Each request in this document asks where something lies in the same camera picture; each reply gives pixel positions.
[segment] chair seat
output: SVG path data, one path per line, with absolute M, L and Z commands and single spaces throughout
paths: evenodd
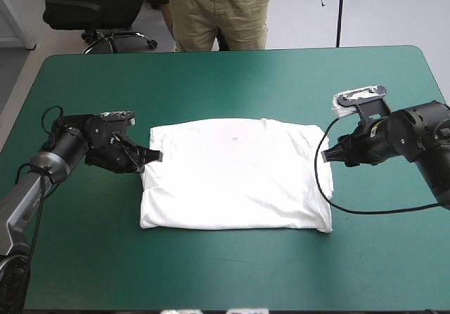
M 141 10 L 143 0 L 71 0 L 99 5 L 103 18 L 97 29 L 111 30 L 131 26 Z M 87 30 L 92 26 L 95 13 L 73 6 L 47 6 L 44 21 L 56 30 Z

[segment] gray floor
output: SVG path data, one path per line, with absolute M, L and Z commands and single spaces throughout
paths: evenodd
M 271 0 L 267 48 L 316 48 L 335 45 L 339 0 Z M 79 53 L 84 47 L 76 31 L 54 31 L 42 22 L 44 0 L 11 0 L 37 41 L 4 110 L 0 114 L 0 148 L 44 59 Z M 419 47 L 447 102 L 450 102 L 450 0 L 345 0 L 341 46 L 410 44 Z M 135 30 L 157 40 L 157 52 L 170 52 L 173 40 L 159 11 L 144 4 Z M 123 51 L 149 52 L 144 41 L 122 42 Z M 0 64 L 9 67 L 0 55 Z
M 13 90 L 28 53 L 29 51 L 24 48 L 0 49 L 0 111 L 3 110 Z

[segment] silver arm segment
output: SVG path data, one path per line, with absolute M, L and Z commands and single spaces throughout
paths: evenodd
M 52 183 L 45 176 L 46 193 Z M 29 172 L 3 199 L 0 200 L 0 256 L 13 252 L 27 254 L 29 247 L 23 230 L 30 221 L 41 199 L 41 175 Z

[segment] folded white t-shirt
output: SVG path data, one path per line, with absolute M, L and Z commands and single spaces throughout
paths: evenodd
M 162 162 L 142 174 L 141 227 L 205 230 L 316 228 L 331 231 L 331 212 L 314 176 L 323 132 L 272 119 L 206 119 L 150 130 Z M 321 148 L 328 148 L 325 139 Z M 333 193 L 329 163 L 319 181 Z

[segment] black office chair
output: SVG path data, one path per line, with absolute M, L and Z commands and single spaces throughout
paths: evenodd
M 118 53 L 115 39 L 138 37 L 153 50 L 155 40 L 139 32 L 130 32 L 131 24 L 141 10 L 143 0 L 45 0 L 44 21 L 55 30 L 84 30 L 83 40 L 88 54 L 101 43 Z M 113 30 L 126 29 L 126 32 Z

